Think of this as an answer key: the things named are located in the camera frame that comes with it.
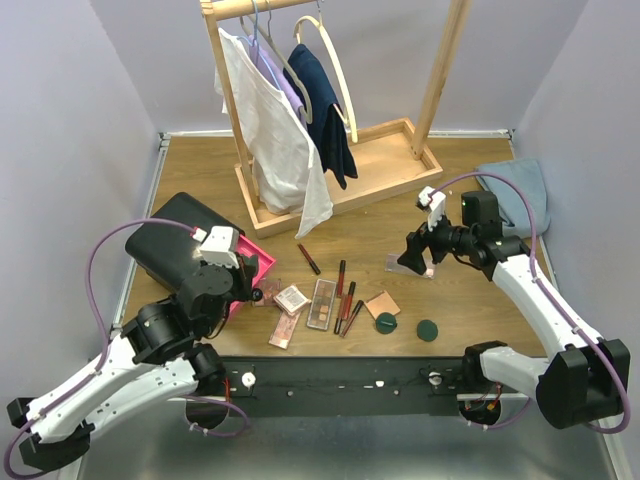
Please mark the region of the long eyeshadow palette purple tones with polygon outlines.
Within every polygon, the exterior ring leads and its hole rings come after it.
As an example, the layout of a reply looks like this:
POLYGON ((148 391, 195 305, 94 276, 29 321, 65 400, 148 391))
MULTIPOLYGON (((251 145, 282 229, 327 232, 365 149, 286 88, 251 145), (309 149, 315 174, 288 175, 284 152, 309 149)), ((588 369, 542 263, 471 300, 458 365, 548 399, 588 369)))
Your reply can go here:
MULTIPOLYGON (((386 272, 395 273, 395 274, 402 274, 402 275, 408 275, 408 276, 412 276, 412 277, 419 277, 420 276, 419 274, 417 274, 413 270, 409 269, 408 267, 400 265, 398 263, 399 257, 400 257, 399 254, 390 253, 390 254, 387 255, 386 263, 385 263, 385 271, 386 272)), ((427 262, 426 263, 426 271, 420 277, 421 278, 425 278, 425 279, 432 279, 434 276, 435 276, 435 266, 433 264, 431 264, 430 262, 427 262)))

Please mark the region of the pink drawer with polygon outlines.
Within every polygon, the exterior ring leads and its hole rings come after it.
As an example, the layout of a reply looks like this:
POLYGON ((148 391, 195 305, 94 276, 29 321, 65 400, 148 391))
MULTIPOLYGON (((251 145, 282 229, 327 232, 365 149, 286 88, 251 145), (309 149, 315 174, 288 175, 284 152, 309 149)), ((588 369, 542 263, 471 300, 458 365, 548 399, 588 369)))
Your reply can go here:
POLYGON ((252 280, 252 287, 257 288, 261 280, 267 277, 268 273, 273 269, 277 260, 253 243, 251 240, 240 234, 236 245, 236 252, 240 255, 251 259, 257 257, 257 269, 252 280))

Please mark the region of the black organizer box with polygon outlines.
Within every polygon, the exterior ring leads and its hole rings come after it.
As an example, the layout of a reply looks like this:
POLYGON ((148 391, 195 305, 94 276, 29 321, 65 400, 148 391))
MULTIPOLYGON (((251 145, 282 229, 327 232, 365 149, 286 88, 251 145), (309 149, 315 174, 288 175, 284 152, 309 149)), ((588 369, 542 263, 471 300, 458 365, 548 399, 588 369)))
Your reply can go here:
MULTIPOLYGON (((210 231, 229 226, 244 231, 190 194, 179 192, 153 215, 210 231)), ((126 241, 125 251, 146 273, 170 292, 200 267, 199 243, 186 231, 164 224, 145 223, 126 241)))

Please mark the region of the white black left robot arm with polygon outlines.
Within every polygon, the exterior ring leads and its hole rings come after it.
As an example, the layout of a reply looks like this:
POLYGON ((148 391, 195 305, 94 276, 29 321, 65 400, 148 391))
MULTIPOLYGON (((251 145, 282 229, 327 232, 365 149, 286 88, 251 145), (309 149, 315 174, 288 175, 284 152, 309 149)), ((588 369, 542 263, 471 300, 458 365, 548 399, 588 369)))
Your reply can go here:
POLYGON ((100 354, 59 387, 17 398, 7 413, 18 433, 4 456, 18 452, 38 478, 84 456, 99 432, 139 409, 174 397, 216 393, 225 367, 208 344, 232 304, 254 298, 257 256, 232 253, 230 264, 201 262, 179 289, 142 307, 100 354))

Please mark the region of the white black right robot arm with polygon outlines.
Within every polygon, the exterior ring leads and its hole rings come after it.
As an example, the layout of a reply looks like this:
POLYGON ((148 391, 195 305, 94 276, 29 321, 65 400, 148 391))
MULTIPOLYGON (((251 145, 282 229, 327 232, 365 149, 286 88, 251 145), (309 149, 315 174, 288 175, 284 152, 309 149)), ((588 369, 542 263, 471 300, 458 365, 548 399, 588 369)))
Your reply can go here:
POLYGON ((620 416, 620 424, 606 431, 624 430, 631 414, 631 355, 625 344, 590 327, 539 273, 533 248, 518 236, 504 235, 494 194, 463 194, 459 226, 447 218, 445 204, 440 191, 426 187, 420 192, 417 206, 427 219, 407 235, 399 264, 423 275, 425 251, 434 264, 447 256, 465 261, 508 296, 545 351, 544 357, 532 358, 501 341, 473 345, 459 370, 462 384, 474 392, 493 383, 516 390, 534 401, 557 429, 620 416))

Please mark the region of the small square blush compact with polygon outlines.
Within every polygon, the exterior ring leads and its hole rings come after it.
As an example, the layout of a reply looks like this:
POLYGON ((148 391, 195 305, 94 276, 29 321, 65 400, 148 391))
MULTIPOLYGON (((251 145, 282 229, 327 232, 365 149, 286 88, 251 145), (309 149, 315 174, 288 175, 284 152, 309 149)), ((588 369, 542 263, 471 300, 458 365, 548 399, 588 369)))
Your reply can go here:
POLYGON ((290 285, 281 290, 273 300, 289 316, 295 315, 311 302, 296 285, 290 285))

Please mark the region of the dark lip pencil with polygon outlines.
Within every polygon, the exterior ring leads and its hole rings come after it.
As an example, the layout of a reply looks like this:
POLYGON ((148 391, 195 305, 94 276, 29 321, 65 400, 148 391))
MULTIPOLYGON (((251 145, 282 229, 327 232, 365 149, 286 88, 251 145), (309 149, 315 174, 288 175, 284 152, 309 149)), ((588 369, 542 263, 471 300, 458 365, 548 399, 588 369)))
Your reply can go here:
POLYGON ((321 269, 319 268, 319 266, 317 265, 315 260, 312 258, 312 256, 309 254, 307 249, 301 243, 298 243, 297 247, 299 248, 300 252, 304 256, 305 260, 309 264, 309 266, 312 269, 312 271, 314 272, 314 274, 315 275, 320 275, 321 274, 321 269))

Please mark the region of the red lip gloss middle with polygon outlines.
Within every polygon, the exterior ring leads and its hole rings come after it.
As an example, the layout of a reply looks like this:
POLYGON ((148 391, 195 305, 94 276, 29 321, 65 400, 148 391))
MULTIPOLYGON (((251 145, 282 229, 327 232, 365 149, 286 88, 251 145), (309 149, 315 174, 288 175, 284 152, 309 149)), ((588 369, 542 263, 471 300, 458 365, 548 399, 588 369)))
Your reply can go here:
POLYGON ((351 281, 349 284, 347 293, 344 295, 343 301, 341 303, 340 320, 346 320, 348 318, 353 296, 355 293, 355 289, 356 289, 356 282, 351 281))

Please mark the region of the brown eyeshadow palette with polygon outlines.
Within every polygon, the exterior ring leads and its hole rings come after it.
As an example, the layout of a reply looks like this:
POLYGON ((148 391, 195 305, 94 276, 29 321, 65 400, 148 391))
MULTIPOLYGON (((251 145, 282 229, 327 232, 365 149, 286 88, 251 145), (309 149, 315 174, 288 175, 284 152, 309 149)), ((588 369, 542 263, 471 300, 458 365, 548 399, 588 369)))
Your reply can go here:
POLYGON ((337 283, 318 279, 315 284, 306 326, 310 329, 327 331, 334 304, 337 283))

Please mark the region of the dark red lip liner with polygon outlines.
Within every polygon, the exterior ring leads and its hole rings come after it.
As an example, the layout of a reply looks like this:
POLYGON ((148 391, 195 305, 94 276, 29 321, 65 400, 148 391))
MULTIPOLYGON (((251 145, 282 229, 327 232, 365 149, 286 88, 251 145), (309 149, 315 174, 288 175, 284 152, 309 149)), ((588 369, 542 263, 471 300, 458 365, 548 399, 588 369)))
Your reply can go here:
POLYGON ((351 312, 350 316, 347 319, 347 323, 345 325, 345 327, 342 329, 341 333, 339 334, 339 336, 341 338, 345 338, 349 331, 351 330, 359 312, 361 311, 362 307, 364 306, 364 301, 363 300, 358 300, 353 311, 351 312))

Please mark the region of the wooden clothes rack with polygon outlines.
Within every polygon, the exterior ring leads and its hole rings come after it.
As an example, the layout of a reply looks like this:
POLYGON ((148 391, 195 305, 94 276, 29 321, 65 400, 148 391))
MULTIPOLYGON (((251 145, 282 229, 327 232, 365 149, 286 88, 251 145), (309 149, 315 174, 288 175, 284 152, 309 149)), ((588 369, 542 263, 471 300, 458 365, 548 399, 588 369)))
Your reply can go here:
MULTIPOLYGON (((259 238, 292 230, 299 225, 298 213, 274 214, 259 199, 255 180, 253 150, 248 148, 237 112, 237 102, 229 79, 228 57, 223 51, 219 35, 220 20, 255 18, 261 11, 295 6, 295 1, 203 1, 202 14, 213 49, 216 70, 240 162, 235 166, 245 204, 259 238)), ((373 127, 359 129, 350 93, 342 67, 331 38, 320 17, 303 16, 294 26, 294 36, 302 39, 302 24, 307 22, 318 30, 334 67, 342 95, 342 106, 336 110, 347 132, 349 145, 359 167, 359 178, 348 190, 342 190, 336 181, 328 182, 336 214, 373 202, 384 200, 421 186, 426 180, 441 174, 442 167, 427 145, 427 136, 440 102, 440 98, 455 57, 461 34, 471 7, 469 1, 452 1, 442 38, 429 77, 418 124, 401 118, 373 127)))

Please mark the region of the navy blue garment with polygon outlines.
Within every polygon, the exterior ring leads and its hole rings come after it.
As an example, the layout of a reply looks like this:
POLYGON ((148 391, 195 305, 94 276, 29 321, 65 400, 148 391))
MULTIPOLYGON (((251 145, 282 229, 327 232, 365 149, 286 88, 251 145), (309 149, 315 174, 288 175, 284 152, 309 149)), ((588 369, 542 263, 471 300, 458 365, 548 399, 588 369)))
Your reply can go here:
POLYGON ((347 178, 357 179, 357 167, 349 149, 345 125, 340 118, 336 93, 317 57, 304 44, 297 45, 287 63, 304 85, 313 121, 307 124, 324 172, 332 171, 342 190, 347 178))

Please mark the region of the lavender shirt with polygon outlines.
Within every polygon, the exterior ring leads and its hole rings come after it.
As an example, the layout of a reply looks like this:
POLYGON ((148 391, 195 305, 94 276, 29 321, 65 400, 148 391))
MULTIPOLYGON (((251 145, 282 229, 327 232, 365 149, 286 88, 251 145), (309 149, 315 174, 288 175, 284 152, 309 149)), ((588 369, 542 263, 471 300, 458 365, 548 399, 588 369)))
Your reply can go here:
POLYGON ((248 55, 254 66, 272 86, 285 94, 298 120, 303 127, 306 128, 307 121, 304 113, 304 103, 289 80, 278 69, 267 51, 259 45, 258 41, 255 40, 252 35, 248 37, 240 36, 239 39, 247 45, 248 55))

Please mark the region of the grey hanger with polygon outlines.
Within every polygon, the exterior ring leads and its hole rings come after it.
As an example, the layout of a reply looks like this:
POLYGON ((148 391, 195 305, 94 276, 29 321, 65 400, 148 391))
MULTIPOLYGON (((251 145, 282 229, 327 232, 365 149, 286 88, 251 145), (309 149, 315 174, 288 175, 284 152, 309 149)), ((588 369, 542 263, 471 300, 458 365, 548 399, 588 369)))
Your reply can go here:
MULTIPOLYGON (((296 90, 296 92, 300 96, 301 100, 303 101, 303 103, 304 103, 304 113, 305 113, 307 126, 308 126, 308 125, 311 124, 311 122, 313 120, 313 109, 312 109, 312 105, 311 105, 311 100, 310 100, 309 94, 308 94, 308 92, 306 90, 306 87, 304 86, 303 82, 299 79, 298 75, 296 74, 294 69, 291 67, 289 62, 285 59, 283 53, 276 46, 275 41, 272 38, 272 35, 271 35, 272 14, 271 14, 271 6, 270 6, 270 2, 269 1, 267 1, 267 7, 268 7, 268 14, 269 14, 269 19, 268 19, 268 22, 267 22, 267 29, 264 29, 259 24, 259 37, 261 37, 266 42, 266 44, 269 46, 271 51, 275 54, 277 59, 280 61, 280 63, 282 64, 282 68, 283 68, 283 72, 282 73, 289 80, 289 82, 291 83, 292 87, 296 90)), ((244 33, 246 34, 246 31, 249 30, 250 28, 244 23, 244 17, 243 16, 239 17, 239 22, 240 22, 241 28, 243 29, 244 33)))

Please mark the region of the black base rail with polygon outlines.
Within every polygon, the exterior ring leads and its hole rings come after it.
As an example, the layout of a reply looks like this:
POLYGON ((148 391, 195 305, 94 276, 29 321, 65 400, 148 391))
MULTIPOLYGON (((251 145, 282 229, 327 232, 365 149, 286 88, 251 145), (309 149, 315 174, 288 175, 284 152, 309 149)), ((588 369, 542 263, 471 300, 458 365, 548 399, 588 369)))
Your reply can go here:
POLYGON ((456 416, 490 388, 445 357, 224 356, 232 402, 250 418, 456 416))

